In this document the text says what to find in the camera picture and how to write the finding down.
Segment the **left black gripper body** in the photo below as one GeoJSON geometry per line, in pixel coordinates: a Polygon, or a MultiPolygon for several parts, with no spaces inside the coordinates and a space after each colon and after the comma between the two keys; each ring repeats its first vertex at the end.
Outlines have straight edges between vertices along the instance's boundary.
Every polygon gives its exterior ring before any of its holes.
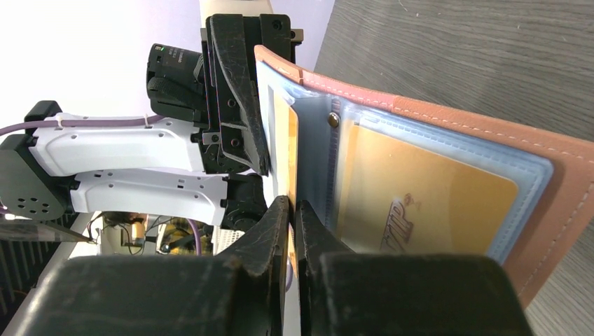
{"type": "MultiPolygon", "coordinates": [[[[287,15],[261,14],[243,18],[252,83],[258,90],[254,48],[264,46],[295,62],[296,47],[303,41],[303,31],[292,28],[287,15]]],[[[238,174],[250,168],[226,157],[222,151],[215,56],[207,19],[201,31],[201,52],[153,45],[147,63],[146,91],[153,112],[193,123],[195,130],[190,140],[200,149],[206,174],[238,174]]]]}

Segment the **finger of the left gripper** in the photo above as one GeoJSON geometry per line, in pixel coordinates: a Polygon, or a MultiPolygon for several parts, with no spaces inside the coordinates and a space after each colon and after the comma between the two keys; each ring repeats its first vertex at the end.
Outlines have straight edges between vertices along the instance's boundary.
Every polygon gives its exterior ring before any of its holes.
{"type": "Polygon", "coordinates": [[[215,56],[223,154],[266,176],[269,154],[260,120],[258,90],[250,73],[244,18],[239,14],[215,14],[207,21],[215,56]]]}

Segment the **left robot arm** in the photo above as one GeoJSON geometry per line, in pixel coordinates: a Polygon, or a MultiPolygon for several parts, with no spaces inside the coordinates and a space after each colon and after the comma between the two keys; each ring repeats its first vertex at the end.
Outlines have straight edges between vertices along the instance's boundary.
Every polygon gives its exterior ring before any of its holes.
{"type": "Polygon", "coordinates": [[[151,47],[148,117],[91,118],[40,101],[3,127],[1,211],[40,225],[96,211],[259,222],[270,157],[255,49],[294,62],[303,33],[286,15],[216,14],[200,35],[200,52],[151,47]]]}

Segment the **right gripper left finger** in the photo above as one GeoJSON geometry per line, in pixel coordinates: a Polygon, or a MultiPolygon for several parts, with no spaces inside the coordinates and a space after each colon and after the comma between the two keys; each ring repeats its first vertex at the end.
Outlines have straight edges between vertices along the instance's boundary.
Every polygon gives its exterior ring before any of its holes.
{"type": "Polygon", "coordinates": [[[72,258],[33,296],[22,335],[281,335],[288,197],[215,256],[72,258]]]}

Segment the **gold striped card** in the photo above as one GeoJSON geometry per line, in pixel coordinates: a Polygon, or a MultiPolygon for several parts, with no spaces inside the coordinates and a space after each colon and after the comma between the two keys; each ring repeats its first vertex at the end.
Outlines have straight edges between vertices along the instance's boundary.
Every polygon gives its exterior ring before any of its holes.
{"type": "Polygon", "coordinates": [[[289,100],[280,93],[272,98],[274,111],[274,156],[277,193],[289,198],[291,210],[296,208],[298,166],[298,116],[289,100]]]}

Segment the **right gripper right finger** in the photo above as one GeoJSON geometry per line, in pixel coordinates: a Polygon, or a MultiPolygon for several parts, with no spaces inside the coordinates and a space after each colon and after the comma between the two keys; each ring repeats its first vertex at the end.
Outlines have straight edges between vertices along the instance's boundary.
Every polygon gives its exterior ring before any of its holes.
{"type": "Polygon", "coordinates": [[[505,271],[481,255],[355,253],[301,201],[303,335],[531,335],[505,271]]]}

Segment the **tan leather card holder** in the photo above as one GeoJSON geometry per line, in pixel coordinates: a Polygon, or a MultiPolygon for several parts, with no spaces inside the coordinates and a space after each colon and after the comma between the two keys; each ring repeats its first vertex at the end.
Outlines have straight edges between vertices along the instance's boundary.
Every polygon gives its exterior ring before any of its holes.
{"type": "Polygon", "coordinates": [[[590,141],[254,52],[266,202],[308,201],[357,252],[487,256],[527,306],[593,218],[590,141]]]}

